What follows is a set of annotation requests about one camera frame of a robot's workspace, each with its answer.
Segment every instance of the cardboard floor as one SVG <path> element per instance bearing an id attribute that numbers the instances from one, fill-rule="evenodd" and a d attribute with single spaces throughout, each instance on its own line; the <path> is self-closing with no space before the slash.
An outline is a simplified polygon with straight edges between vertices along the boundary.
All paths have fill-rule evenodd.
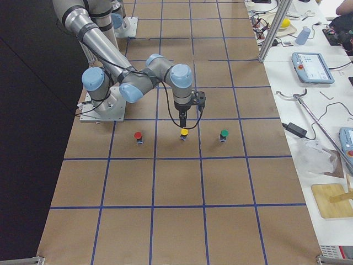
<path id="1" fill-rule="evenodd" d="M 244 2 L 125 7 L 139 21 L 121 52 L 137 69 L 153 53 L 188 64 L 204 115 L 181 141 L 157 88 L 128 104 L 123 123 L 77 118 L 38 255 L 49 265 L 315 264 L 319 246 Z M 192 126 L 199 113 L 188 115 Z"/>

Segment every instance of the mounting plate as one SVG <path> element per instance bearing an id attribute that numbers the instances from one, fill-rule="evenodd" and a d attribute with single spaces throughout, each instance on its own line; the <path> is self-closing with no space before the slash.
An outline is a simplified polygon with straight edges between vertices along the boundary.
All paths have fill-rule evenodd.
<path id="1" fill-rule="evenodd" d="M 126 101 L 120 94 L 119 87 L 111 87 L 110 90 L 111 96 L 117 99 L 111 109 L 106 112 L 98 113 L 95 110 L 92 110 L 93 107 L 91 104 L 86 104 L 83 106 L 81 112 L 83 113 L 90 110 L 92 111 L 89 113 L 81 114 L 79 121 L 83 123 L 98 123 L 101 121 L 124 121 Z M 90 96 L 88 93 L 86 94 L 86 98 L 84 100 L 90 101 Z"/>
<path id="2" fill-rule="evenodd" d="M 128 17 L 127 18 L 130 22 L 130 27 L 126 31 L 119 31 L 115 30 L 115 36 L 117 38 L 135 38 L 136 37 L 136 32 L 137 32 L 137 22 L 138 18 L 137 17 Z"/>

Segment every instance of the green button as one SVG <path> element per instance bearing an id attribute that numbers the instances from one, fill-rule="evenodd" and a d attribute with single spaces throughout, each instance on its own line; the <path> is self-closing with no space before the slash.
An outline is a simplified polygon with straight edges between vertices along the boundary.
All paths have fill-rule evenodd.
<path id="1" fill-rule="evenodd" d="M 223 137 L 227 137 L 227 136 L 229 135 L 229 132 L 228 132 L 227 130 L 222 130 L 222 131 L 221 131 L 221 135 L 222 135 Z"/>

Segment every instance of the aluminum frame post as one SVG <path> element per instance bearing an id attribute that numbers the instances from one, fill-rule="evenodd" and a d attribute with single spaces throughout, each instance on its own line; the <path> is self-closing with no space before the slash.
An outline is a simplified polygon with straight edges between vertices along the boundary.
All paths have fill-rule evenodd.
<path id="1" fill-rule="evenodd" d="M 278 6 L 278 9 L 274 17 L 274 20 L 272 21 L 270 30 L 261 47 L 260 54 L 259 54 L 259 62 L 265 61 L 267 53 L 272 47 L 272 43 L 276 37 L 278 29 L 280 28 L 282 21 L 286 17 L 289 7 L 291 6 L 291 3 L 292 3 L 292 0 L 282 0 L 280 5 Z"/>

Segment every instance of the metal bracket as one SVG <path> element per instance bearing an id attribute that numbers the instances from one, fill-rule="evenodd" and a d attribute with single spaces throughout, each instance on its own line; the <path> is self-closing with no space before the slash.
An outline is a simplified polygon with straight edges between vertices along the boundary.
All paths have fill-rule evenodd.
<path id="1" fill-rule="evenodd" d="M 128 17 L 127 19 L 130 22 L 130 27 L 125 31 L 115 29 L 114 32 L 115 32 L 115 36 L 117 38 L 135 38 L 136 37 L 138 18 L 137 17 Z"/>

